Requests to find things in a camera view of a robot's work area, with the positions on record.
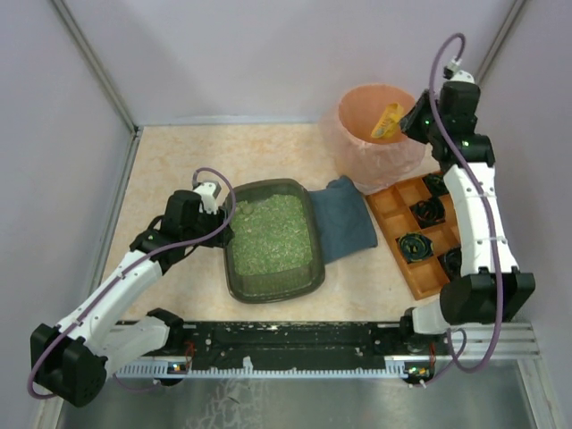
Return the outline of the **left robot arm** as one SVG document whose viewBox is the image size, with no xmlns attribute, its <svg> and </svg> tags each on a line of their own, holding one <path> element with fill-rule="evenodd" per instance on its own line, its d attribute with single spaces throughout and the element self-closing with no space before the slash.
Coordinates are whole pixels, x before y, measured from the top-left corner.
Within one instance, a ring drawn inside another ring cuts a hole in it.
<svg viewBox="0 0 572 429">
<path fill-rule="evenodd" d="M 131 304 L 199 246 L 224 248 L 231 239 L 229 214 L 218 206 L 215 181 L 176 190 L 164 214 L 130 244 L 121 263 L 74 311 L 56 325 L 40 324 L 30 335 L 34 387 L 45 398 L 59 397 L 81 408 L 89 404 L 105 382 L 130 362 L 149 352 L 172 351 L 182 344 L 183 321 L 156 308 L 134 325 L 114 329 Z"/>
</svg>

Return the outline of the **yellow litter scoop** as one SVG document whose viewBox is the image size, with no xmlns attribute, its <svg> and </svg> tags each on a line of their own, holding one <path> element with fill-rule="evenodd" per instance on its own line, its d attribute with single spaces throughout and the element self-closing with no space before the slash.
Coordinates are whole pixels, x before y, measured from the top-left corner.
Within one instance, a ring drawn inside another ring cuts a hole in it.
<svg viewBox="0 0 572 429">
<path fill-rule="evenodd" d="M 404 108 L 399 103 L 391 103 L 384 109 L 379 121 L 371 131 L 372 139 L 390 139 L 400 131 L 400 119 Z"/>
</svg>

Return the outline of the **dark grey litter box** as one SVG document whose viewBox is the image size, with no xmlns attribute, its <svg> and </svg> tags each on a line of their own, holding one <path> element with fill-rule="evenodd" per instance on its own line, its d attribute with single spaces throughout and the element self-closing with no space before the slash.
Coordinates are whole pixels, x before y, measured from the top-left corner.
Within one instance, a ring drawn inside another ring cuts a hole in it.
<svg viewBox="0 0 572 429">
<path fill-rule="evenodd" d="M 235 189 L 233 238 L 224 250 L 230 294 L 246 304 L 295 299 L 318 289 L 325 266 L 309 192 L 293 179 L 254 181 Z M 251 214 L 241 201 L 255 206 Z"/>
</svg>

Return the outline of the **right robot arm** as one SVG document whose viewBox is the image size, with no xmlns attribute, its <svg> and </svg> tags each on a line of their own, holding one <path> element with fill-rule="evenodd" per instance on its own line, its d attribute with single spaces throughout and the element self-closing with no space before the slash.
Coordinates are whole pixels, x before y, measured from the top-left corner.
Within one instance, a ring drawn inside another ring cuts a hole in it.
<svg viewBox="0 0 572 429">
<path fill-rule="evenodd" d="M 475 132 L 480 95 L 475 83 L 449 80 L 438 94 L 426 90 L 400 122 L 406 136 L 431 146 L 460 238 L 459 276 L 442 287 L 434 303 L 407 312 L 416 334 L 509 322 L 535 290 L 534 276 L 520 270 L 504 234 L 492 143 Z"/>
</svg>

